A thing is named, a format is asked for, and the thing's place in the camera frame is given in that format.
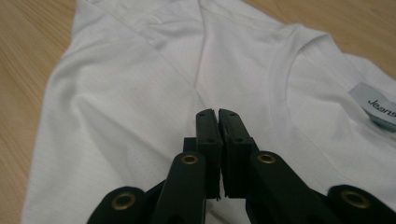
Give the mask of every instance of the white t-shirt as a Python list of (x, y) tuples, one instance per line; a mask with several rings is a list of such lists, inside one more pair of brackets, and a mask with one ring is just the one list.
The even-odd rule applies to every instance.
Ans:
[[(348, 93), (396, 82), (323, 32), (237, 0), (78, 0), (46, 90), (22, 223), (85, 223), (111, 190), (164, 180), (195, 114), (238, 113), (260, 150), (312, 189), (364, 189), (396, 209), (396, 135)], [(206, 223), (248, 223), (243, 200)]]

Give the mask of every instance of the brass grommet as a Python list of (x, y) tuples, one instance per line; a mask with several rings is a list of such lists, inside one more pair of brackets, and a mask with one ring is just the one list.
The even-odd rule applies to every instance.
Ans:
[(370, 207), (370, 202), (364, 196), (360, 195), (355, 191), (347, 190), (347, 189), (343, 190), (341, 192), (341, 197), (345, 202), (349, 203), (354, 207), (361, 209)]
[(267, 163), (267, 164), (271, 164), (271, 163), (276, 162), (275, 157), (273, 157), (270, 154), (260, 154), (257, 157), (257, 160), (259, 160), (260, 162), (263, 162), (263, 163)]
[(186, 155), (184, 157), (181, 158), (181, 161), (184, 164), (188, 164), (188, 165), (192, 165), (198, 162), (198, 157), (194, 156), (194, 155)]
[(125, 210), (132, 205), (136, 201), (136, 197), (131, 192), (123, 192), (117, 195), (113, 201), (111, 201), (111, 206), (115, 210)]

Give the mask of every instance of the clothing label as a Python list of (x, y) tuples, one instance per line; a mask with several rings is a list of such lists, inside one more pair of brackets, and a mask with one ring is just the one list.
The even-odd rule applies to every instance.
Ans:
[(359, 83), (349, 94), (378, 126), (396, 133), (396, 104), (373, 87)]

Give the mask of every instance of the hole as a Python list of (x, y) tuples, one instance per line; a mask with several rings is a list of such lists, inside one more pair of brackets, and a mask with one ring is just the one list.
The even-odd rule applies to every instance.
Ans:
[(360, 209), (365, 209), (370, 207), (370, 202), (362, 195), (359, 193), (352, 191), (352, 190), (344, 190), (341, 192), (341, 197), (343, 200), (350, 205), (360, 208)]
[(308, 216), (306, 217), (306, 221), (309, 224), (325, 224), (326, 222), (323, 220), (323, 218), (318, 217), (318, 216)]
[(192, 165), (198, 162), (198, 157), (194, 155), (186, 155), (181, 158), (181, 161), (185, 164)]
[(269, 154), (260, 154), (260, 155), (257, 157), (257, 159), (258, 159), (260, 162), (267, 163), (267, 164), (271, 164), (271, 163), (276, 162), (275, 157), (273, 157), (273, 156), (271, 156), (271, 155), (269, 155)]
[(184, 219), (179, 215), (172, 215), (169, 217), (167, 224), (184, 224)]
[(113, 201), (111, 202), (111, 206), (115, 210), (125, 210), (132, 205), (136, 201), (136, 197), (131, 192), (123, 192), (117, 195)]

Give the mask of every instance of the wooden surface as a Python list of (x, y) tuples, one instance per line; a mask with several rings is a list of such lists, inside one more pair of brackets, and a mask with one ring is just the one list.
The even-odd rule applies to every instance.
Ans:
[[(396, 78), (396, 1), (246, 2), (331, 33), (342, 51)], [(68, 47), (74, 11), (74, 0), (0, 0), (0, 223), (20, 223), (42, 96)]]

